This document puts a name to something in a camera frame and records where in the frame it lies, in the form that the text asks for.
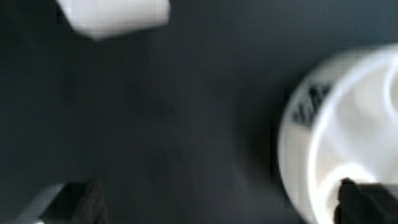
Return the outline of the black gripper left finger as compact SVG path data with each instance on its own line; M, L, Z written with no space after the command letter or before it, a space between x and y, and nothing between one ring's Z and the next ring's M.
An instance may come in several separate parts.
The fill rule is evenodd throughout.
M16 224L106 224L101 182L67 182L50 186L34 198Z

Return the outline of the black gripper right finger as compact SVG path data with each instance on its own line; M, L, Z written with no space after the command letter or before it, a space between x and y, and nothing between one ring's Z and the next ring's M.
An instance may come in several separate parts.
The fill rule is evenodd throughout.
M334 224L398 224L398 184L341 180Z

